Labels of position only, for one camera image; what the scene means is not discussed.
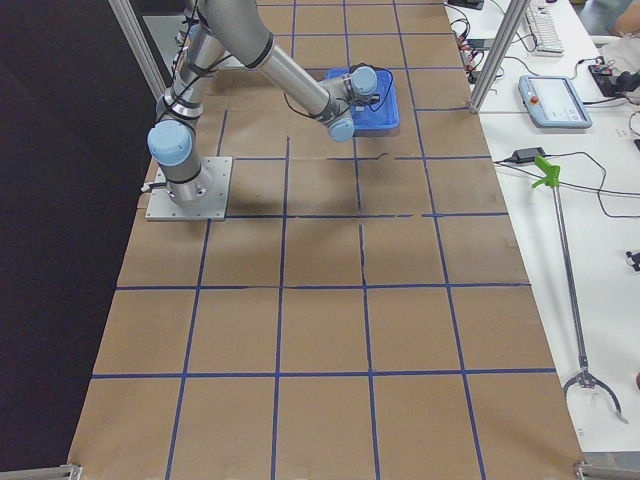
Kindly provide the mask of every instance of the metal bracket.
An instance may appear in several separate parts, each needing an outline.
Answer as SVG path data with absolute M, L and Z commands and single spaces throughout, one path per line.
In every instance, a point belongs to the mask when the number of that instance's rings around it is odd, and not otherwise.
M 35 470 L 18 470 L 0 473 L 0 480 L 80 480 L 82 467 L 79 465 L 62 465 L 55 468 L 37 468 Z
M 578 480 L 640 480 L 640 471 L 623 468 L 594 467 L 588 463 L 576 464 Z
M 146 219 L 160 222 L 224 220 L 227 213 L 233 158 L 202 157 L 202 168 L 207 170 L 209 176 L 214 179 L 206 195 L 190 203 L 176 203 L 166 189 L 156 188 L 150 194 Z M 156 174 L 155 182 L 165 182 L 164 174 L 160 169 Z

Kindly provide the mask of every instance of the metal pole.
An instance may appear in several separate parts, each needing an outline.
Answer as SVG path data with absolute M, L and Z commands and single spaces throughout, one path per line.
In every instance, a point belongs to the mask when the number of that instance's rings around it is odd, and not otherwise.
M 509 8 L 507 8 L 502 23 L 498 28 L 498 33 L 496 33 L 496 40 L 491 50 L 489 50 L 487 59 L 480 72 L 480 77 L 478 77 L 478 81 L 471 93 L 471 100 L 468 104 L 471 113 L 480 112 L 482 102 L 484 102 L 487 93 L 489 93 L 491 84 L 496 78 L 500 64 L 507 54 L 507 50 L 518 30 L 522 15 L 524 15 L 528 6 L 529 0 L 512 0 L 509 3 Z
M 136 57 L 138 65 L 140 65 L 142 74 L 149 84 L 153 97 L 158 98 L 162 95 L 166 86 L 162 79 L 162 74 L 158 69 L 158 65 L 153 58 L 151 49 L 147 44 L 147 40 L 144 38 L 131 3 L 129 0 L 109 0 L 109 5 L 111 5 L 111 9 L 120 24 L 120 28 L 122 28 L 122 32 L 127 42 L 129 42 L 131 51 Z
M 576 328 L 576 337 L 578 339 L 578 354 L 580 360 L 580 368 L 586 369 L 587 351 L 584 346 L 584 335 L 582 333 L 582 323 L 580 321 L 580 310 L 578 309 L 578 295 L 576 293 L 576 284 L 573 276 L 573 268 L 571 267 L 571 256 L 569 254 L 569 241 L 567 240 L 567 229 L 564 224 L 564 215 L 562 213 L 562 201 L 560 200 L 560 192 L 558 187 L 552 187 L 553 201 L 556 206 L 556 216 L 558 217 L 558 231 L 560 232 L 560 242 L 562 244 L 562 256 L 564 257 L 564 268 L 567 272 L 567 283 L 569 286 L 569 298 L 571 300 L 571 313 L 573 313 L 573 323 Z

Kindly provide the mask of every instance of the green grabber tool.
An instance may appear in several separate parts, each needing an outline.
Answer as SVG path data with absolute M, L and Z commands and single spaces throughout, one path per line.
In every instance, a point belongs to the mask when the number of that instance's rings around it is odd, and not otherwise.
M 584 336 L 582 334 L 582 324 L 580 322 L 580 310 L 578 310 L 578 297 L 576 295 L 576 285 L 573 278 L 573 269 L 571 268 L 571 257 L 569 256 L 569 242 L 567 241 L 567 230 L 564 225 L 564 215 L 562 214 L 562 202 L 560 200 L 560 166 L 551 165 L 546 158 L 537 156 L 535 158 L 536 165 L 545 174 L 545 177 L 533 184 L 533 188 L 540 185 L 546 185 L 553 192 L 553 201 L 556 205 L 556 217 L 558 219 L 558 230 L 560 231 L 560 242 L 562 243 L 562 255 L 564 256 L 564 267 L 567 273 L 567 284 L 569 287 L 569 298 L 571 300 L 571 313 L 573 314 L 573 323 L 576 329 L 576 337 L 578 340 L 578 361 L 580 363 L 580 372 L 567 380 L 562 389 L 565 397 L 571 385 L 578 384 L 581 388 L 594 389 L 596 387 L 603 388 L 613 399 L 616 407 L 616 417 L 623 422 L 629 421 L 622 415 L 620 401 L 613 390 L 601 380 L 598 380 L 589 372 L 589 361 L 587 360 L 587 350 L 584 346 Z

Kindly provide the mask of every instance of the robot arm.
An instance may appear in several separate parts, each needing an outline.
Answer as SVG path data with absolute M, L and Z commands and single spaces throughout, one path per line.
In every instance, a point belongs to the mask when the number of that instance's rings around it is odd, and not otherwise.
M 194 151 L 195 126 L 210 77 L 227 51 L 280 87 L 309 118 L 324 124 L 333 140 L 353 136 L 352 105 L 377 101 L 377 76 L 369 66 L 317 82 L 275 44 L 255 0 L 199 0 L 196 8 L 197 32 L 173 85 L 158 100 L 157 124 L 148 137 L 174 202 L 192 202 L 207 191 L 210 180 L 202 178 L 202 160 Z

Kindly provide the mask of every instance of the brown paper floor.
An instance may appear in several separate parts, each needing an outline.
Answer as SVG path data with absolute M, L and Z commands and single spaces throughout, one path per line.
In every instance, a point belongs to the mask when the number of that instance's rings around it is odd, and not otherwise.
M 573 478 L 444 7 L 262 3 L 317 78 L 391 68 L 401 127 L 332 143 L 256 73 L 218 76 L 198 149 L 236 157 L 229 218 L 147 223 L 141 200 L 69 460 L 95 480 Z

